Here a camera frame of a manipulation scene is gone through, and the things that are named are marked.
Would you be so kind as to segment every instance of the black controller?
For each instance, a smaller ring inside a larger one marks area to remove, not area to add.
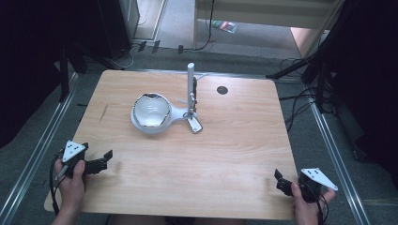
[[[76,164],[79,162],[79,160],[84,160],[85,156],[85,151],[88,149],[88,143],[83,143],[85,149],[80,152],[78,155],[74,156],[70,160],[64,163],[64,165],[68,165],[67,170],[65,171],[64,175],[68,176],[69,178],[73,177],[73,170],[76,166]],[[88,174],[97,174],[103,170],[108,169],[107,162],[109,159],[113,157],[113,151],[110,150],[107,154],[103,156],[103,158],[91,160],[91,161],[85,161],[85,169],[83,176],[86,176]]]
[[[275,169],[275,178],[278,180],[278,184],[276,188],[283,191],[283,193],[287,196],[292,196],[292,182],[286,179],[283,179],[282,174]],[[313,181],[305,174],[301,173],[298,178],[298,186],[301,189],[302,198],[307,203],[315,203],[321,193],[321,187],[319,183]]]

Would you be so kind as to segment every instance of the wire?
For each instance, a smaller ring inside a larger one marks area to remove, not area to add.
[[[325,204],[325,211],[326,211],[326,214],[325,214],[325,217],[324,217],[324,223],[325,223],[325,221],[326,221],[326,219],[328,218],[328,215],[329,215],[329,205],[328,205],[328,202],[326,201],[325,197],[323,196],[323,194],[320,194],[320,196],[322,197],[321,201],[324,202],[324,204]]]
[[[146,17],[145,17],[145,16],[142,16],[142,15],[140,15],[140,19],[141,19],[141,17],[142,17],[142,18],[144,18],[144,21],[143,21],[143,22],[141,22],[141,23],[138,23],[138,25],[142,25],[142,24],[144,24],[144,23],[146,22]]]
[[[123,66],[119,65],[117,62],[115,62],[113,59],[111,59],[112,62],[113,62],[114,64],[116,64],[118,67],[121,67],[121,68],[129,68],[129,67],[131,67],[132,64],[134,63],[134,57],[132,56],[132,50],[134,50],[134,49],[137,48],[137,47],[138,47],[138,45],[135,45],[135,46],[133,45],[133,46],[131,47],[131,49],[130,49],[131,63],[128,64],[127,66],[123,67]]]
[[[295,97],[297,97],[297,96],[292,96],[292,97],[280,97],[279,100],[289,100],[289,99],[293,99],[293,98],[295,98]],[[313,98],[313,97],[315,97],[315,95],[312,95],[312,94],[310,94],[310,95],[305,94],[305,95],[299,95],[298,97],[310,97],[310,98]]]
[[[300,92],[297,96],[295,96],[295,100],[294,100],[294,102],[293,102],[293,107],[292,107],[292,115],[285,121],[286,124],[290,122],[289,127],[287,128],[287,132],[289,132],[290,129],[292,128],[292,126],[293,126],[293,121],[294,121],[295,116],[297,116],[297,115],[300,114],[300,113],[305,112],[305,111],[308,109],[308,108],[306,108],[304,111],[300,112],[299,110],[303,108],[303,106],[301,106],[301,107],[298,109],[298,111],[295,112],[297,100],[298,100],[305,92],[307,92],[307,91],[309,91],[309,90],[311,90],[311,89],[315,89],[315,87],[307,88],[307,89],[305,89],[304,91]]]
[[[325,220],[323,219],[323,212],[322,212],[321,204],[319,203],[319,197],[315,195],[314,191],[310,188],[310,186],[303,179],[301,179],[299,177],[298,180],[300,180],[301,181],[300,183],[305,185],[305,187],[307,187],[307,189],[309,189],[311,191],[311,193],[313,194],[316,205],[318,206],[318,210],[319,210],[318,215],[322,215],[322,218],[318,217],[318,224],[324,224]]]
[[[204,46],[202,46],[201,48],[199,48],[199,49],[184,49],[184,50],[191,50],[191,51],[201,51],[201,50],[203,50],[207,45],[208,45],[208,43],[210,43],[211,41],[211,22],[213,21],[213,11],[214,11],[214,1],[215,0],[213,0],[212,1],[212,3],[211,3],[211,12],[210,12],[210,25],[209,25],[209,27],[208,27],[208,39],[207,39],[207,42],[206,42],[206,44],[204,45]]]
[[[289,117],[287,120],[285,120],[284,122],[285,122],[286,124],[289,123],[290,121],[293,120],[293,118],[295,118],[295,117],[298,116],[299,114],[304,113],[306,110],[308,110],[308,108],[310,108],[311,104],[314,104],[314,101],[313,101],[313,102],[306,103],[306,104],[304,104],[303,106],[301,106],[300,108],[298,108],[298,110],[297,110],[294,114],[292,114],[292,116],[290,116],[290,117]]]

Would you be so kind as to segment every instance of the white plastic part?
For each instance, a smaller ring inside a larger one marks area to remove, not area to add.
[[[195,73],[195,64],[189,63],[188,64],[188,110],[191,109],[192,100],[191,100],[191,93],[193,93],[193,74]]]
[[[137,118],[139,118],[140,116],[137,115],[136,113],[141,112],[141,113],[149,113],[150,108],[145,107],[145,105],[141,105],[142,107],[144,107],[143,109],[137,109],[135,106],[136,104],[134,104],[134,107],[132,108],[131,111],[131,122],[134,124],[134,126],[136,128],[138,128],[139,130],[141,130],[144,133],[147,134],[157,134],[157,133],[161,133],[164,130],[166,130],[168,127],[170,127],[175,121],[177,120],[183,120],[184,118],[184,114],[187,113],[187,109],[186,108],[177,108],[176,106],[174,106],[166,97],[163,97],[161,95],[159,95],[160,98],[163,98],[168,105],[168,108],[170,109],[170,112],[167,115],[167,119],[165,119],[159,126],[144,126],[142,123],[140,123],[138,121]]]
[[[314,169],[301,169],[301,172],[304,173],[306,176],[308,176],[310,179],[313,181],[328,187],[332,188],[334,190],[338,190],[337,186],[333,184],[322,172],[319,170],[319,168],[314,168]]]
[[[76,142],[67,141],[65,146],[64,156],[62,157],[63,162],[69,161],[74,156],[78,155],[85,150],[85,146]]]

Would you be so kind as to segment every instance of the metal frame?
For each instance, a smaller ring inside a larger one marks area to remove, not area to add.
[[[53,117],[51,118],[49,124],[41,135],[41,138],[38,141],[38,145],[36,145],[32,156],[27,161],[20,177],[8,194],[6,203],[4,204],[0,212],[0,221],[2,221],[2,224],[10,224],[12,219],[14,218],[14,215],[18,210],[21,201],[23,200],[23,196],[28,190],[29,185],[33,180],[33,177],[35,176],[35,173],[38,170],[38,167],[47,152],[53,136],[58,129],[58,126],[62,118],[64,117],[65,112],[69,107],[78,81],[79,76],[77,75],[77,73],[73,73],[69,82],[70,92],[66,95],[63,102],[58,103]]]

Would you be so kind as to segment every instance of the handheld controller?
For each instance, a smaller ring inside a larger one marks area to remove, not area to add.
[[[55,180],[58,180],[61,177],[64,177],[64,175],[65,177],[67,176],[69,178],[72,178],[74,168],[76,164],[79,162],[79,160],[84,160],[85,162],[85,168],[83,173],[83,177],[85,177],[88,174],[96,174],[103,170],[106,170],[108,168],[107,162],[113,157],[113,150],[110,150],[108,153],[106,153],[103,156],[103,158],[86,161],[84,157],[85,157],[85,151],[87,149],[88,149],[88,143],[78,144],[76,142],[68,141],[65,148],[62,149],[57,155],[55,155],[55,158],[53,159],[50,168],[50,192],[53,199],[53,209],[56,215],[58,215],[59,207],[56,202],[55,192],[64,178],[62,178],[62,180],[59,180],[58,185],[56,187],[54,186],[53,170],[54,170],[55,161],[59,158],[62,158],[63,168],[61,172],[55,176]]]
[[[275,178],[278,180],[276,188],[281,190],[285,195],[292,196],[292,182],[283,179],[282,174],[275,169]],[[320,170],[316,169],[302,169],[301,174],[298,178],[298,186],[301,190],[302,198],[307,203],[314,203],[317,201],[321,194],[322,185],[338,190],[335,186]]]
[[[58,177],[66,175],[69,178],[73,177],[73,170],[79,160],[84,160],[85,151],[88,149],[88,143],[78,144],[68,141],[66,147],[61,151],[63,153],[62,162],[64,164],[63,170],[58,174]],[[106,153],[103,158],[86,161],[83,176],[88,174],[96,174],[108,168],[107,162],[113,157],[113,150]]]

